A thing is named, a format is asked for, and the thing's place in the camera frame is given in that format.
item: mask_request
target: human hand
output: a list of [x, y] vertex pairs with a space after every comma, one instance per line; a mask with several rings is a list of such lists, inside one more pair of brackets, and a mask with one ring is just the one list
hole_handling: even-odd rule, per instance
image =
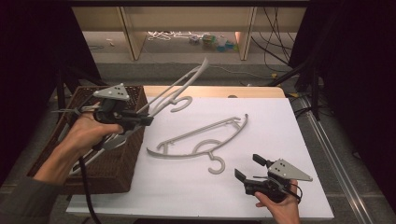
[[102, 138], [112, 133], [122, 133], [118, 124], [103, 124], [93, 118], [92, 112], [79, 116], [66, 138], [53, 149], [34, 179], [62, 185], [78, 158], [84, 156]]
[[93, 118], [92, 112], [85, 112], [79, 116], [66, 138], [57, 148], [66, 148], [69, 152], [68, 155], [75, 155], [79, 158], [98, 144], [104, 136], [122, 132], [120, 125], [100, 123]]
[[[297, 180], [290, 181], [290, 190], [297, 193]], [[298, 201], [295, 197], [288, 194], [286, 199], [281, 203], [274, 203], [265, 194], [255, 192], [254, 196], [260, 201], [256, 203], [257, 207], [267, 207], [279, 224], [296, 224], [300, 223], [298, 211]]]

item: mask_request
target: sleeve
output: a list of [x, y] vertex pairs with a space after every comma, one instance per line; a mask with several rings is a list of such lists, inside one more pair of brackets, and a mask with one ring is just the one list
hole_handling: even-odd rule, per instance
[[49, 223], [62, 187], [24, 177], [0, 204], [0, 223]]

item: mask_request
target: wire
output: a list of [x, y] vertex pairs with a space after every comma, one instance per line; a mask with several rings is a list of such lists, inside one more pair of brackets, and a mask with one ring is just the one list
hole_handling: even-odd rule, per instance
[[285, 55], [285, 58], [287, 60], [289, 60], [289, 58], [290, 58], [289, 53], [286, 51], [286, 47], [283, 45], [282, 38], [280, 37], [279, 24], [278, 24], [278, 20], [277, 20], [278, 7], [275, 7], [275, 20], [274, 20], [274, 23], [271, 22], [271, 19], [268, 16], [268, 13], [267, 13], [265, 7], [263, 9], [264, 9], [264, 12], [265, 12], [265, 16], [267, 17], [267, 20], [270, 22], [270, 25], [271, 25], [271, 29], [272, 29], [271, 35], [272, 34], [276, 35], [276, 38], [277, 38], [277, 40], [280, 43], [280, 47], [282, 48], [282, 51], [283, 51], [283, 54]]
[[[104, 153], [104, 150], [93, 150], [91, 149], [87, 154], [85, 154], [85, 156], [82, 158], [83, 160], [87, 157], [89, 158], [86, 162], [84, 162], [84, 165], [88, 165], [91, 162], [93, 162], [94, 160], [96, 160], [97, 157], [99, 157], [102, 153]], [[75, 175], [79, 172], [79, 170], [81, 169], [81, 165], [79, 167], [77, 167], [77, 164], [79, 162], [76, 162], [76, 164], [73, 166], [73, 169], [70, 171], [70, 175]]]
[[288, 47], [284, 47], [284, 46], [281, 46], [281, 45], [278, 45], [278, 44], [271, 43], [269, 40], [265, 39], [264, 36], [262, 36], [262, 32], [259, 32], [259, 34], [260, 34], [260, 36], [262, 37], [262, 39], [263, 39], [265, 42], [267, 42], [268, 44], [270, 44], [270, 45], [277, 46], [277, 47], [280, 47], [280, 48], [285, 48], [285, 49], [291, 49], [291, 48], [288, 48]]
[[282, 72], [282, 73], [287, 73], [288, 71], [281, 71], [281, 70], [277, 70], [277, 69], [275, 69], [275, 68], [272, 68], [272, 67], [270, 67], [269, 65], [268, 65], [268, 63], [267, 63], [267, 61], [266, 61], [266, 53], [269, 53], [269, 54], [271, 54], [272, 56], [274, 56], [275, 58], [277, 58], [278, 60], [280, 60], [282, 63], [284, 63], [285, 65], [288, 65], [288, 63], [287, 62], [285, 62], [285, 61], [283, 61], [281, 58], [279, 58], [279, 57], [277, 57], [274, 53], [272, 53], [271, 51], [269, 51], [268, 49], [267, 49], [267, 47], [263, 47], [263, 46], [261, 46], [259, 43], [257, 43], [257, 41], [253, 38], [253, 37], [251, 37], [251, 40], [253, 40], [253, 42], [260, 48], [260, 49], [262, 49], [262, 50], [264, 50], [264, 65], [268, 68], [268, 69], [270, 69], [270, 70], [272, 70], [272, 71], [275, 71], [275, 72]]
[[82, 157], [80, 157], [80, 158], [78, 158], [78, 162], [79, 162], [79, 166], [81, 169], [82, 183], [84, 185], [85, 198], [87, 200], [88, 210], [90, 210], [90, 214], [91, 214], [93, 221], [96, 224], [101, 224], [101, 221], [99, 220], [98, 216], [95, 214], [95, 211], [93, 210], [90, 189], [88, 188], [87, 169], [84, 164], [84, 159], [82, 159]]
[[[156, 61], [156, 60], [151, 56], [151, 53], [148, 52], [148, 51], [145, 49], [145, 47], [143, 47], [143, 51], [145, 51], [145, 52], [148, 54], [148, 56], [150, 57], [150, 59], [151, 59], [152, 61], [154, 61], [155, 63], [179, 63], [179, 62], [172, 62], [172, 61], [170, 61], [170, 62], [158, 62], [158, 61]], [[259, 78], [263, 78], [263, 79], [274, 79], [273, 77], [261, 77], [261, 76], [259, 76], [259, 75], [255, 75], [255, 74], [252, 74], [252, 73], [249, 73], [249, 72], [234, 72], [234, 71], [227, 70], [227, 69], [224, 68], [224, 67], [216, 66], [216, 65], [209, 65], [209, 67], [219, 68], [219, 69], [222, 69], [222, 70], [224, 70], [224, 71], [226, 71], [226, 72], [228, 72], [228, 73], [231, 73], [231, 74], [246, 74], [246, 75], [250, 75], [250, 76], [253, 76], [253, 77], [259, 77]]]
[[304, 96], [310, 96], [311, 95], [311, 93], [304, 93], [304, 94], [302, 94], [302, 93], [299, 93], [298, 94], [298, 96], [290, 96], [290, 97], [288, 97], [288, 98], [290, 98], [290, 103], [293, 103], [294, 101], [296, 101], [296, 100], [298, 100], [298, 99], [300, 99], [300, 98], [302, 98], [302, 97], [304, 97]]
[[291, 37], [290, 33], [288, 32], [288, 36], [290, 37], [291, 41], [293, 41], [293, 43], [295, 42], [293, 37]]
[[296, 187], [297, 189], [299, 189], [299, 190], [300, 190], [300, 192], [301, 192], [301, 195], [300, 195], [300, 201], [298, 202], [298, 203], [300, 203], [300, 202], [301, 202], [301, 200], [303, 199], [303, 190], [302, 190], [300, 187], [298, 187], [298, 185], [295, 185], [295, 184], [291, 184], [291, 185], [293, 185], [294, 187]]
[[[329, 106], [328, 106], [328, 105], [318, 105], [318, 109], [321, 109], [321, 108], [329, 108]], [[310, 110], [312, 110], [312, 106], [309, 106], [309, 107], [306, 107], [306, 108], [302, 108], [302, 109], [298, 109], [298, 110], [294, 111], [293, 113], [295, 114], [296, 119], [297, 119], [297, 118], [299, 118], [303, 113], [306, 113], [306, 112], [308, 112], [308, 111], [310, 111]], [[319, 111], [319, 113], [320, 113], [320, 114], [323, 114], [323, 115], [326, 115], [326, 116], [329, 116], [329, 117], [333, 117], [333, 115], [325, 114], [325, 113], [320, 112], [320, 111]]]

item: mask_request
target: brown basket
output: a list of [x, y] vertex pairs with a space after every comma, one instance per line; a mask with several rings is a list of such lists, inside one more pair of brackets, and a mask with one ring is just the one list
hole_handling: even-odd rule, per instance
[[[94, 91], [108, 87], [78, 87], [67, 108], [80, 106]], [[138, 110], [147, 103], [147, 98], [142, 86], [126, 86], [125, 89], [131, 96], [126, 109]], [[93, 97], [86, 105], [93, 105], [98, 99]], [[66, 126], [70, 126], [71, 113], [64, 113], [59, 120], [46, 147], [29, 171], [29, 176], [34, 176], [38, 169], [50, 156], [50, 153], [60, 143]], [[134, 166], [140, 147], [143, 142], [144, 127], [128, 137], [124, 145], [105, 151], [96, 160], [87, 165], [87, 176], [90, 192], [92, 194], [122, 193], [131, 188]], [[62, 194], [84, 194], [81, 174], [70, 175], [64, 183]]]

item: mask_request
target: white table surface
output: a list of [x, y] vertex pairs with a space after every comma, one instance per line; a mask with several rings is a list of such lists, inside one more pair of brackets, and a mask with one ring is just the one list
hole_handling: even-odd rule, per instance
[[[165, 108], [145, 130], [131, 190], [92, 195], [97, 214], [205, 219], [271, 217], [266, 208], [256, 208], [257, 199], [246, 195], [243, 184], [234, 177], [235, 168], [250, 179], [253, 175], [267, 175], [266, 167], [252, 160], [253, 154], [259, 154], [271, 161], [282, 158], [314, 178], [313, 182], [299, 181], [304, 192], [299, 205], [301, 218], [333, 218], [288, 99], [195, 97], [182, 111], [170, 113], [170, 109]], [[219, 168], [219, 162], [211, 161], [206, 155], [169, 160], [153, 158], [146, 151], [147, 147], [156, 150], [161, 141], [222, 119], [239, 117], [243, 120], [245, 114], [248, 114], [245, 129], [214, 151], [214, 155], [226, 163], [225, 171], [219, 175], [207, 171], [209, 167]], [[208, 138], [222, 141], [234, 131], [233, 125], [224, 125], [175, 142], [169, 153], [191, 153], [199, 141]], [[85, 196], [75, 195], [66, 212], [88, 214]]]

